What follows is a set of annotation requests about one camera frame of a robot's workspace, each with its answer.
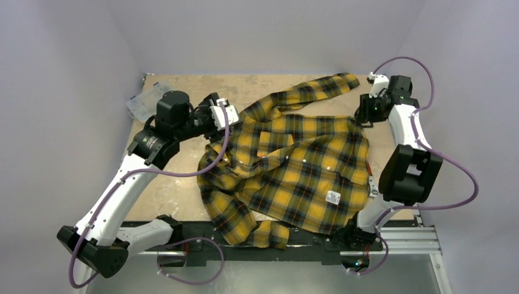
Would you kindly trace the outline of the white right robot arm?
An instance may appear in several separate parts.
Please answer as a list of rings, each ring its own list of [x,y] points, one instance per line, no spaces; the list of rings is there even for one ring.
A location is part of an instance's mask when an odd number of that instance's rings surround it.
[[[371,72],[367,81],[372,87],[360,96],[354,117],[365,127],[388,121],[396,147],[381,172],[375,199],[346,225],[343,240],[351,249],[373,243],[377,228],[395,214],[396,207],[425,202],[443,163],[423,138],[411,79]]]

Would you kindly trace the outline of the yellow plaid flannel shirt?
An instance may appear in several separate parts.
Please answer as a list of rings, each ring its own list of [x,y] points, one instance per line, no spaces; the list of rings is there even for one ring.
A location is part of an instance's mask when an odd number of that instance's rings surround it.
[[[197,177],[210,220],[231,241],[258,221],[313,233],[343,228],[369,196],[369,141],[351,116],[305,116],[299,109],[359,86],[337,73],[273,92],[240,112],[228,144],[206,145]]]

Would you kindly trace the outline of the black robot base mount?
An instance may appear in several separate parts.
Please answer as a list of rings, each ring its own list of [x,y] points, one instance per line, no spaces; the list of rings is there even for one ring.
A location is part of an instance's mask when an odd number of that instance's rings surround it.
[[[384,252],[376,236],[352,226],[330,234],[313,233],[281,221],[258,221],[244,241],[231,241],[211,221],[176,221],[174,232],[146,253],[185,257],[186,266],[205,266],[210,260],[241,262],[321,262],[355,270],[370,264],[369,254]]]

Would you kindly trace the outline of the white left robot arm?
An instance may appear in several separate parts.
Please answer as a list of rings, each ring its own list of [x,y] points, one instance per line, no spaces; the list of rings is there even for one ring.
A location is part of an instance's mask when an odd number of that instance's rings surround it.
[[[126,261],[154,247],[173,251],[184,239],[182,224],[161,215],[133,228],[122,225],[140,195],[179,152],[183,141],[203,136],[228,141],[239,121],[236,107],[217,93],[193,106],[186,92],[157,99],[154,114],[130,142],[118,172],[95,205],[73,226],[63,226],[59,242],[71,253],[70,269],[81,262],[95,276],[114,276]]]

